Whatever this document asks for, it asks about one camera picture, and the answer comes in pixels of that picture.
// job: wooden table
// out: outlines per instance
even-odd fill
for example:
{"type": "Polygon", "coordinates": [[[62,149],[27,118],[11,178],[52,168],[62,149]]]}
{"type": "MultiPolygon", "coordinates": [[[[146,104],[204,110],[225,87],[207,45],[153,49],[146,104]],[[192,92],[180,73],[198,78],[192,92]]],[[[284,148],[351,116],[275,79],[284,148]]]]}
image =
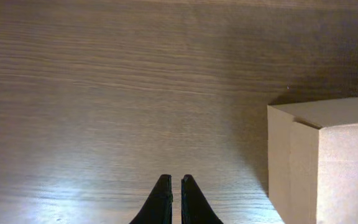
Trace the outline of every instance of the wooden table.
{"type": "Polygon", "coordinates": [[[281,223],[269,103],[358,96],[358,1],[0,0],[0,223],[128,223],[193,174],[281,223]]]}

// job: wooden surface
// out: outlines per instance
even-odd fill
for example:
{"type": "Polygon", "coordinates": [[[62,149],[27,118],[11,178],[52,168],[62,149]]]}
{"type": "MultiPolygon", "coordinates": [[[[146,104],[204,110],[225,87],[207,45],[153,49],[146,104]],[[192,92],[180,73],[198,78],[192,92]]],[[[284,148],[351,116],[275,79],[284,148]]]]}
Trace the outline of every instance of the wooden surface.
{"type": "Polygon", "coordinates": [[[356,0],[0,0],[0,223],[128,223],[193,174],[280,223],[269,103],[358,96],[356,0]]]}

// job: box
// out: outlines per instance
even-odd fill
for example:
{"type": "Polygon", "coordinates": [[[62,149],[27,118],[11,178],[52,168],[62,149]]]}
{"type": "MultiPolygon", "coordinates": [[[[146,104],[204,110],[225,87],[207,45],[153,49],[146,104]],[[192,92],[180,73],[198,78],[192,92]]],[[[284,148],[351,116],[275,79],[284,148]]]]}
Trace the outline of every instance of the box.
{"type": "Polygon", "coordinates": [[[358,223],[358,98],[268,106],[269,198],[285,223],[358,223]]]}

